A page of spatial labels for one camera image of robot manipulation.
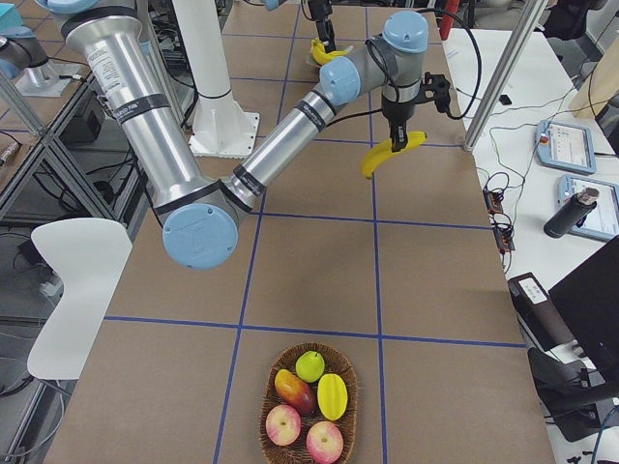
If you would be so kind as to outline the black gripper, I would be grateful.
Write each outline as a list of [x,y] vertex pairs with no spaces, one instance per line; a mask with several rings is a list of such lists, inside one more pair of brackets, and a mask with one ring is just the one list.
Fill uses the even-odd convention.
[[390,101],[387,97],[381,97],[381,111],[387,119],[391,150],[401,151],[407,145],[407,121],[413,116],[415,103],[413,101],[396,102]]
[[324,45],[326,52],[337,49],[335,30],[329,16],[333,12],[330,0],[308,0],[309,18],[315,22],[318,39]]

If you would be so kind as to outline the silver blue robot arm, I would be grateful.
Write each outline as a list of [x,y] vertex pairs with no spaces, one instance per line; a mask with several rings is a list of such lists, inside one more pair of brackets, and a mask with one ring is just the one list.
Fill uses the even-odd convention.
[[350,102],[375,89],[390,136],[371,149],[364,176],[393,156],[422,145],[406,128],[420,93],[428,45],[427,20],[414,11],[392,14],[379,35],[320,68],[318,83],[256,143],[259,117],[235,101],[217,10],[211,1],[177,1],[174,12],[198,94],[192,136],[176,127],[139,42],[136,1],[46,1],[66,44],[82,53],[116,121],[154,189],[168,255],[191,269],[224,262],[238,227],[282,170]]
[[[285,4],[286,0],[259,0],[247,1],[247,4],[264,7],[267,11],[273,11]],[[336,36],[330,15],[333,13],[333,5],[330,0],[300,1],[304,17],[313,22],[316,28],[319,42],[324,46],[327,53],[337,50]]]

